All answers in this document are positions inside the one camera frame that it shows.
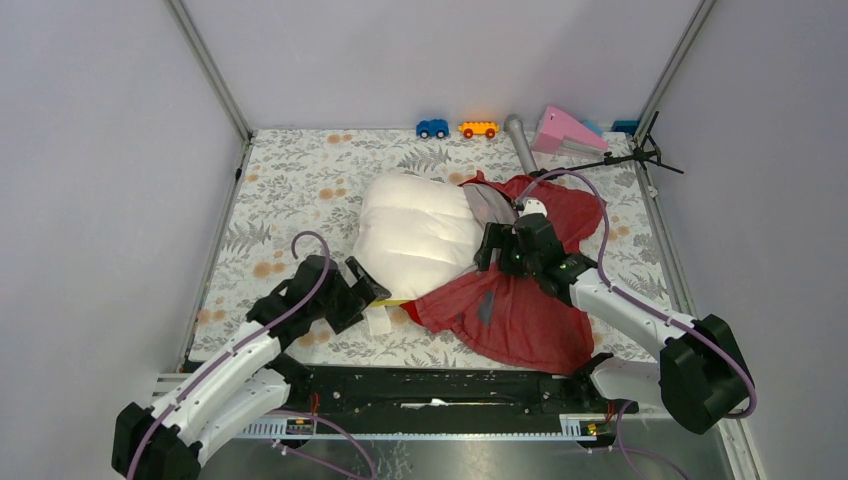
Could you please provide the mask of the red printed pillowcase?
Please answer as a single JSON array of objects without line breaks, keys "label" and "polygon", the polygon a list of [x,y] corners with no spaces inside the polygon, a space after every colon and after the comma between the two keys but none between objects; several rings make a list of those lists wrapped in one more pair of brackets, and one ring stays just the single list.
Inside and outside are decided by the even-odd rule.
[{"label": "red printed pillowcase", "polygon": [[[517,175],[494,182],[478,170],[461,186],[497,191],[508,204],[532,180]],[[542,182],[530,196],[545,205],[566,251],[579,252],[580,242],[602,220],[598,199],[585,191]],[[507,204],[495,203],[510,213]],[[431,333],[452,331],[475,353],[511,366],[571,375],[592,358],[595,347],[586,313],[546,295],[532,279],[506,275],[495,266],[464,274],[401,308]]]}]

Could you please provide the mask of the white pillow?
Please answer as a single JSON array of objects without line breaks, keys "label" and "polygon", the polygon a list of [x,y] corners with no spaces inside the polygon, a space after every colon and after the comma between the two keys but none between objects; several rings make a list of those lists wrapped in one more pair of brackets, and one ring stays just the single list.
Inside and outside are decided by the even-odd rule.
[{"label": "white pillow", "polygon": [[486,224],[517,213],[497,189],[386,173],[363,197],[352,254],[391,301],[416,300],[474,270]]}]

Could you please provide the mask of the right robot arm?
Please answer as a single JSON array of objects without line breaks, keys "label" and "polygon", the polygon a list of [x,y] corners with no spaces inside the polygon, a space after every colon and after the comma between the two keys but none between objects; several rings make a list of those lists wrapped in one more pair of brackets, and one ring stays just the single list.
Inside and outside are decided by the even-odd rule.
[{"label": "right robot arm", "polygon": [[545,215],[488,223],[474,260],[479,271],[496,266],[532,280],[547,296],[605,321],[650,354],[649,362],[597,355],[580,367],[573,396],[583,410],[628,400],[660,407],[696,434],[755,411],[756,387],[725,320],[663,308],[613,282],[601,259],[566,251]]}]

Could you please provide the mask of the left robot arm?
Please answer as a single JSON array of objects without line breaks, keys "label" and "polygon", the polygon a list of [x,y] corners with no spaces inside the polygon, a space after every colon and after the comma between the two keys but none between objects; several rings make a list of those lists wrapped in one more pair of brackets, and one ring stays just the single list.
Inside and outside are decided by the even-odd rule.
[{"label": "left robot arm", "polygon": [[131,403],[119,413],[113,470],[126,479],[195,479],[218,448],[265,413],[279,407],[315,412],[321,396],[314,373],[286,349],[314,321],[341,333],[390,295],[353,257],[339,266],[308,256],[180,385],[148,407]]}]

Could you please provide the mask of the orange toy car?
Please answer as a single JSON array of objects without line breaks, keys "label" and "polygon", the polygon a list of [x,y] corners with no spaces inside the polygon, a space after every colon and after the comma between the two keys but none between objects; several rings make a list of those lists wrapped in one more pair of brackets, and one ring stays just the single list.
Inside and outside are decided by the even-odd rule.
[{"label": "orange toy car", "polygon": [[463,122],[458,126],[458,131],[466,139],[493,139],[500,132],[500,126],[495,122]]}]

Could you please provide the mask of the grey microphone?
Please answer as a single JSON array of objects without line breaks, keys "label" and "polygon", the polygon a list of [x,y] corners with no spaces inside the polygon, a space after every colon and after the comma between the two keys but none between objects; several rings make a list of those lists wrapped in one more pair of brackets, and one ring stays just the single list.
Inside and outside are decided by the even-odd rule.
[{"label": "grey microphone", "polygon": [[522,119],[517,114],[509,114],[504,120],[502,130],[511,140],[524,173],[530,175],[537,171],[538,166],[524,133]]}]

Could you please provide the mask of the blue toy car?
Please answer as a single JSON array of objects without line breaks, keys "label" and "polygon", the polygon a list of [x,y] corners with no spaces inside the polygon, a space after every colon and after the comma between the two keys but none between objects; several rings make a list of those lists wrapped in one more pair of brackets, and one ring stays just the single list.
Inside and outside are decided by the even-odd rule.
[{"label": "blue toy car", "polygon": [[421,120],[416,125],[415,134],[421,139],[443,139],[450,135],[450,126],[444,119]]}]

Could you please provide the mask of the pink wedge block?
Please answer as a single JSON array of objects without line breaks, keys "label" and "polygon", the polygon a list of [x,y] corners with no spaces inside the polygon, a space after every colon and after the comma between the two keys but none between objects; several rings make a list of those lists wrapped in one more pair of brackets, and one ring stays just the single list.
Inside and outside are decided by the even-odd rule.
[{"label": "pink wedge block", "polygon": [[556,106],[545,107],[530,143],[533,152],[555,154],[561,148],[603,154],[608,143],[602,135]]}]

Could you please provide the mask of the light blue block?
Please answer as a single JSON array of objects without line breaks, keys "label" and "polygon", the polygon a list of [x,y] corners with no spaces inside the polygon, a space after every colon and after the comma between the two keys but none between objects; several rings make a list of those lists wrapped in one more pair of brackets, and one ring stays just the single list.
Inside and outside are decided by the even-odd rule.
[{"label": "light blue block", "polygon": [[595,123],[585,120],[581,123],[581,125],[585,127],[588,131],[591,131],[597,137],[603,138],[604,131]]}]

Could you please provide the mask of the black tripod stand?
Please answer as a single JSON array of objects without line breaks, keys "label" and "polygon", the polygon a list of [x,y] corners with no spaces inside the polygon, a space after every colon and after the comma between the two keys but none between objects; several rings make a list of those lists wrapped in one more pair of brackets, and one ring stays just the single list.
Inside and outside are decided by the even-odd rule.
[{"label": "black tripod stand", "polygon": [[658,117],[659,112],[655,111],[649,121],[647,130],[645,131],[643,137],[641,138],[638,144],[634,145],[633,150],[629,155],[613,156],[611,152],[606,152],[603,155],[602,159],[597,162],[578,165],[570,168],[559,167],[553,170],[542,169],[537,172],[532,172],[531,175],[534,178],[553,180],[555,178],[559,178],[570,173],[583,172],[584,170],[592,168],[616,166],[627,162],[635,162],[644,171],[647,171],[648,165],[654,165],[677,174],[684,174],[683,170],[668,165],[662,161],[661,148],[658,146],[652,135],[652,131]]}]

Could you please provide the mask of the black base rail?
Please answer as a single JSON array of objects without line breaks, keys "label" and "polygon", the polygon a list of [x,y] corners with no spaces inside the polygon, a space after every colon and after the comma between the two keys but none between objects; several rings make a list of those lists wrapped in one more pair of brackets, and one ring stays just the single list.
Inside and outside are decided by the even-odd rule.
[{"label": "black base rail", "polygon": [[594,440],[638,405],[606,400],[577,377],[510,370],[307,366],[315,412],[292,401],[273,411],[312,414],[362,438],[565,437]]}]

